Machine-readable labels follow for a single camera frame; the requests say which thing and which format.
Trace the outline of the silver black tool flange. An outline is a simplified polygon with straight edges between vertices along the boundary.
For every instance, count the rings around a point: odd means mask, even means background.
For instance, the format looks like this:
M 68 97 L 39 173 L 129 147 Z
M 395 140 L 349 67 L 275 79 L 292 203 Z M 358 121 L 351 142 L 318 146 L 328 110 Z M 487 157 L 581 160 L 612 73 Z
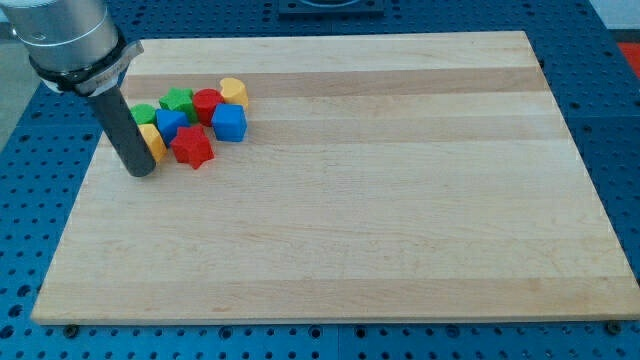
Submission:
M 30 65 L 54 92 L 73 92 L 81 97 L 98 96 L 116 87 L 120 75 L 132 60 L 144 52 L 140 41 L 127 42 L 121 30 L 118 31 L 116 46 L 97 62 L 76 70 L 56 71 L 43 68 L 32 56 Z

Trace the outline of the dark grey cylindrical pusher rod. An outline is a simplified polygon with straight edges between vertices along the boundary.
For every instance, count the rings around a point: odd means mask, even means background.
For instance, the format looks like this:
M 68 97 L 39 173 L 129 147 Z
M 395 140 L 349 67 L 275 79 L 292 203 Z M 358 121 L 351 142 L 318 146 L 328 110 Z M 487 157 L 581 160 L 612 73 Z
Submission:
M 88 97 L 87 101 L 128 173 L 133 177 L 151 174 L 156 167 L 156 160 L 120 89 L 114 86 Z

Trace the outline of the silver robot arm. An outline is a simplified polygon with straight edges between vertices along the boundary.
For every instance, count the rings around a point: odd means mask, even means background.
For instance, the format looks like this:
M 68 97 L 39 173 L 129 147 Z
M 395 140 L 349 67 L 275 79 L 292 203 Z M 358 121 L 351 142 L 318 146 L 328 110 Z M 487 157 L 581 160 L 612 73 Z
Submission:
M 119 88 L 121 74 L 144 52 L 128 42 L 100 0 L 1 0 L 11 31 L 52 91 L 87 100 L 122 164 L 134 177 L 156 167 Z

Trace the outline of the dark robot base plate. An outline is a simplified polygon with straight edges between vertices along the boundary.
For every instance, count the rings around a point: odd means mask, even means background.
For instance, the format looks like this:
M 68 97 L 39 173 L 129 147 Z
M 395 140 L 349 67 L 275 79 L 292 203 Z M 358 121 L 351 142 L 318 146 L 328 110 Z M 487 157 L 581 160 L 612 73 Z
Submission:
M 368 15 L 381 17 L 385 13 L 384 0 L 278 0 L 278 19 L 305 16 L 334 17 Z

